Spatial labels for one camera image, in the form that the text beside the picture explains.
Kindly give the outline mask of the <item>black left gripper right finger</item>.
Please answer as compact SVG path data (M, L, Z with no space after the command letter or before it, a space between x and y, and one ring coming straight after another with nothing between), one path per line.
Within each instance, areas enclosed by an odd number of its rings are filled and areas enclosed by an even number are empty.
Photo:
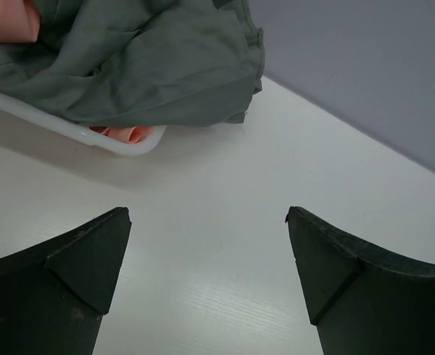
M324 354L435 354L435 265L292 207L289 238Z

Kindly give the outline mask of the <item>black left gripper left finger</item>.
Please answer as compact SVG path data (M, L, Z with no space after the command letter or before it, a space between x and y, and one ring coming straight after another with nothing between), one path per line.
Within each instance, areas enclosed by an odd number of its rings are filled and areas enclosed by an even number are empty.
M0 354L92 354L131 226L117 207L0 258Z

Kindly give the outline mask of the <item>grey pleated skirt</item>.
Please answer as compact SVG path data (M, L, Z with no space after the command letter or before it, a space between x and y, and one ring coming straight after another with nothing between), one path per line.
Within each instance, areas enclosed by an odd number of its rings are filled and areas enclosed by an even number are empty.
M0 93L74 124L240 124L262 89L247 1L32 2L38 38L0 44Z

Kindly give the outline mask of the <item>pink skirt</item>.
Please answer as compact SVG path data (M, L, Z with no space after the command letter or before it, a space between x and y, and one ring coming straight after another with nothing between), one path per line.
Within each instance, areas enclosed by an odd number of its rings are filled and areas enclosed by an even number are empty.
M41 16L32 1L0 0L0 44L33 43Z

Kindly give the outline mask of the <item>white plastic bin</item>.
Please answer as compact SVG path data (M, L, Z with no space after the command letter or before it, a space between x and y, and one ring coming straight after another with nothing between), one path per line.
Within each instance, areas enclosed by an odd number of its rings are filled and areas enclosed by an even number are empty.
M166 126L156 126L151 135L143 141L139 143L122 143L93 132L87 127L78 126L62 118L42 112L29 104L1 93L0 110L87 146L96 146L126 157L135 157L152 151L158 145L166 130Z

